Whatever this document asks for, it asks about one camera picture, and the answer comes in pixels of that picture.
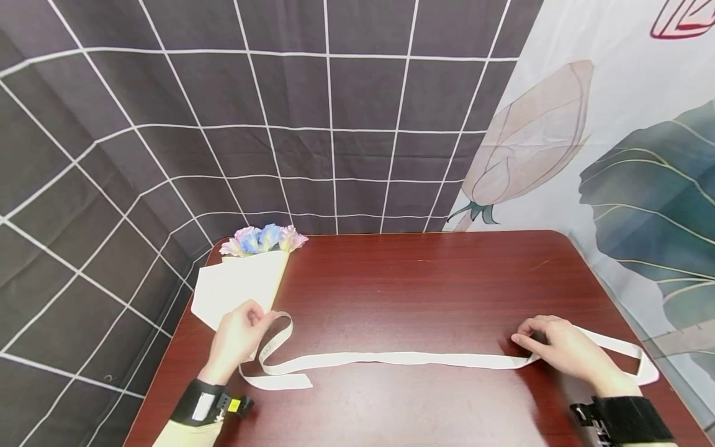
right hand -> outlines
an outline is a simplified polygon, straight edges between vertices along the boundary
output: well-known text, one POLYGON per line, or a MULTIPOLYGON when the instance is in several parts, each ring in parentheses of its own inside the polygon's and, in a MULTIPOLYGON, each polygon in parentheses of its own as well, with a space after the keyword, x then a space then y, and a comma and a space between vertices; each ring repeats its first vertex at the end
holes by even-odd
POLYGON ((554 315, 528 318, 519 325, 511 340, 560 372, 590 383, 600 397, 641 396, 633 379, 568 320, 554 315), (536 332, 544 334, 548 344, 534 340, 531 336, 536 332))

purple flower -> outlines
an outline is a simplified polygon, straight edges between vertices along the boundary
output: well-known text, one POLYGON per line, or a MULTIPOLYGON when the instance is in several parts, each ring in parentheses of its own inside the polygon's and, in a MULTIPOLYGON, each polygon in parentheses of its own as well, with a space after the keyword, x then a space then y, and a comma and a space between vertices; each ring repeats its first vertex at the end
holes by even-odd
POLYGON ((288 225, 280 229, 278 245, 281 250, 290 253, 297 248, 301 248, 307 240, 308 238, 296 231, 295 227, 288 225))

blue flower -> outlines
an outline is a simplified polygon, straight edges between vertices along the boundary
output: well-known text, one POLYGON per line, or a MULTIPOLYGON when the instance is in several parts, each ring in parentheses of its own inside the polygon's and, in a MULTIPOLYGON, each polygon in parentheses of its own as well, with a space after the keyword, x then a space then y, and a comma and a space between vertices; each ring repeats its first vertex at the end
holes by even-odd
POLYGON ((241 238, 238 240, 238 245, 241 247, 241 250, 250 255, 260 253, 258 246, 258 237, 260 233, 261 230, 257 228, 252 228, 250 231, 243 232, 243 234, 241 234, 241 238))
POLYGON ((258 235, 259 252, 270 251, 280 239, 280 227, 276 224, 268 224, 258 235))

wooden table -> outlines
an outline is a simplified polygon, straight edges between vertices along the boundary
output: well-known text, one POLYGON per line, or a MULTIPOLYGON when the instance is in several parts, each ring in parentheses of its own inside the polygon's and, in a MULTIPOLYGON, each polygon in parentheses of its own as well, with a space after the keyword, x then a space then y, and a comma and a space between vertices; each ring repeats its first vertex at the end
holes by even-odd
MULTIPOLYGON (((215 247, 207 264, 218 262, 215 247)), ((638 342, 568 239, 549 231, 311 237, 291 255, 274 309, 295 321, 275 363, 349 350, 527 356, 508 337, 537 314, 638 342)), ((187 307, 127 446, 159 435, 212 336, 187 307)), ((636 361, 616 360, 635 372, 636 361)), ((217 445, 583 445, 568 404, 589 402, 590 390, 544 362, 521 370, 361 363, 308 375, 314 388, 288 391, 234 375, 232 393, 256 406, 246 421, 228 419, 217 445)), ((665 378, 643 391, 681 447, 710 446, 665 378)))

wristband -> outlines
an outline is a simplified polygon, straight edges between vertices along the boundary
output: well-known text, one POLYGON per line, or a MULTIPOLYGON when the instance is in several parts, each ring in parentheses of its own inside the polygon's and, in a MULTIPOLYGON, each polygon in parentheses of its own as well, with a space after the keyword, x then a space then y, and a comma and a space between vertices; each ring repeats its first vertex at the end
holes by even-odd
POLYGON ((596 427, 599 437, 616 445, 675 441, 651 401, 641 396, 594 397, 591 405, 570 408, 581 426, 596 427))
POLYGON ((182 425, 200 427, 223 421, 226 412, 245 418, 252 407, 253 401, 246 396, 231 398, 227 387, 194 379, 186 387, 170 419, 182 425))

